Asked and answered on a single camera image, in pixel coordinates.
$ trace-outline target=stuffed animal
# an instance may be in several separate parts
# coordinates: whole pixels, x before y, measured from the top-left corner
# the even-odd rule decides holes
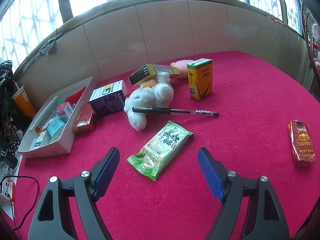
[[[178,68],[180,75],[178,76],[179,78],[188,78],[188,69],[187,69],[187,64],[192,62],[193,60],[190,59],[185,59],[185,60],[179,60],[177,62],[172,62],[170,64],[171,67],[176,67]]]
[[[166,72],[159,73],[125,99],[124,111],[128,115],[130,125],[135,130],[143,130],[147,125],[147,119],[143,113],[134,113],[132,107],[169,107],[173,99],[169,76],[169,73]]]

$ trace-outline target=pen label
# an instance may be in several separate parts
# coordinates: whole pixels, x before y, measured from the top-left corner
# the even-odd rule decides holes
[[[210,111],[196,110],[196,114],[210,114]]]

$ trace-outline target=black cable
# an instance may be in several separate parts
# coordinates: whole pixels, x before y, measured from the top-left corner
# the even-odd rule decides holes
[[[12,200],[11,200],[11,196],[8,194],[9,198],[10,198],[10,204],[11,204],[11,212],[12,212],[12,218],[13,218],[13,223],[14,226],[17,227],[16,225],[16,220],[14,219],[14,214],[13,214],[13,206],[12,206]],[[18,235],[20,236],[21,240],[22,240],[22,236],[20,235],[19,231],[17,230]]]
[[[2,183],[3,183],[4,179],[6,179],[6,178],[10,178],[10,177],[14,177],[14,178],[28,178],[28,179],[33,179],[33,180],[37,183],[37,186],[38,186],[38,188],[37,188],[36,198],[35,198],[35,200],[34,200],[34,202],[33,202],[32,206],[31,206],[31,208],[29,208],[29,210],[28,210],[28,211],[26,212],[26,214],[23,216],[23,218],[22,218],[22,221],[21,221],[20,225],[19,225],[19,226],[16,226],[14,229],[12,229],[13,231],[15,231],[15,230],[18,230],[18,229],[20,229],[20,228],[22,227],[22,225],[23,225],[24,221],[26,220],[27,216],[30,214],[30,212],[31,212],[31,211],[33,210],[33,208],[35,207],[36,202],[37,202],[37,200],[38,200],[38,196],[39,196],[40,185],[39,185],[38,180],[37,180],[36,178],[34,178],[34,177],[30,177],[30,176],[15,176],[15,175],[9,175],[9,176],[5,176],[5,177],[0,181],[0,187],[2,187]]]

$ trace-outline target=orange cup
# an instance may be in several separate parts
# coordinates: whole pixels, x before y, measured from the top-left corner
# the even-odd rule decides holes
[[[33,108],[26,91],[24,90],[24,86],[22,86],[12,97],[12,99],[15,101],[21,112],[29,116],[31,118],[34,118],[36,115],[36,111]]]

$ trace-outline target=green box lid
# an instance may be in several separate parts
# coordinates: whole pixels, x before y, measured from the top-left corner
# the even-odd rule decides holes
[[[200,58],[200,59],[197,59],[191,63],[188,63],[187,67],[192,68],[192,69],[197,69],[202,66],[208,65],[209,63],[212,63],[212,59]]]

